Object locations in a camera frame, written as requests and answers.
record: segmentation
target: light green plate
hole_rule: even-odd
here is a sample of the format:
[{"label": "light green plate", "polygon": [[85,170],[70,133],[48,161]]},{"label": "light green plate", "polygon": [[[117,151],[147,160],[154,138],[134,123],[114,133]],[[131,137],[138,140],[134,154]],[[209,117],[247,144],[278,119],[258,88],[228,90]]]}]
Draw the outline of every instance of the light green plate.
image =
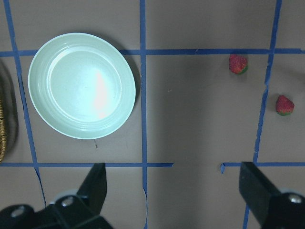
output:
[{"label": "light green plate", "polygon": [[134,106],[134,78],[124,57],[85,33],[64,34],[44,44],[30,65],[28,83],[43,120],[74,138],[111,134]]}]

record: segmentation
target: strawberry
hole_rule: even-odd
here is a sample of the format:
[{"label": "strawberry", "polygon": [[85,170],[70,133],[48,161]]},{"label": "strawberry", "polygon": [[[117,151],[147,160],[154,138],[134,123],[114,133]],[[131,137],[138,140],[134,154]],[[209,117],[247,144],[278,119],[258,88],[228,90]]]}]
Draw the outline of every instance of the strawberry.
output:
[{"label": "strawberry", "polygon": [[284,95],[280,95],[277,98],[275,108],[279,115],[285,116],[290,115],[294,111],[295,105]]},{"label": "strawberry", "polygon": [[237,75],[243,74],[248,69],[248,60],[243,56],[230,54],[229,68]]}]

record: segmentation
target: wicker basket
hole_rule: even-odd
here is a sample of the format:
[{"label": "wicker basket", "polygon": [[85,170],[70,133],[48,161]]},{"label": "wicker basket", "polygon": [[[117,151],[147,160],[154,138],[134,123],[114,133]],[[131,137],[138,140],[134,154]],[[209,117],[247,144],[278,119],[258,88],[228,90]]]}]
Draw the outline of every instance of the wicker basket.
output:
[{"label": "wicker basket", "polygon": [[7,143],[7,135],[5,131],[5,120],[2,109],[2,99],[0,95],[0,163],[4,158]]}]

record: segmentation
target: round plate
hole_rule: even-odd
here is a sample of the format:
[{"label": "round plate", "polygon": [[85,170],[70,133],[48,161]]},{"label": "round plate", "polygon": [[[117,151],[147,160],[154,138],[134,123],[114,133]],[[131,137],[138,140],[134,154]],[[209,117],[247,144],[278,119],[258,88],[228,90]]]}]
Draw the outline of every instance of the round plate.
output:
[{"label": "round plate", "polygon": [[44,44],[30,65],[28,83],[43,120],[74,138],[111,134],[134,106],[134,78],[124,57],[85,33],[64,34]]}]

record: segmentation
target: screw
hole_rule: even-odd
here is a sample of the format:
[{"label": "screw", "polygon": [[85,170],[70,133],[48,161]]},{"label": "screw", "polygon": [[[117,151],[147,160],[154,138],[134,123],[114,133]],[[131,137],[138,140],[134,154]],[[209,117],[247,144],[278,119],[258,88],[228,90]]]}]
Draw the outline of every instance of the screw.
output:
[{"label": "screw", "polygon": [[10,216],[13,218],[18,217],[24,213],[24,206],[20,206],[19,208],[15,209]]},{"label": "screw", "polygon": [[61,205],[63,207],[67,207],[67,206],[70,206],[73,203],[73,201],[74,201],[73,197],[67,197],[62,201]]},{"label": "screw", "polygon": [[302,198],[297,194],[290,194],[288,198],[292,203],[296,203],[296,204],[302,203]]}]

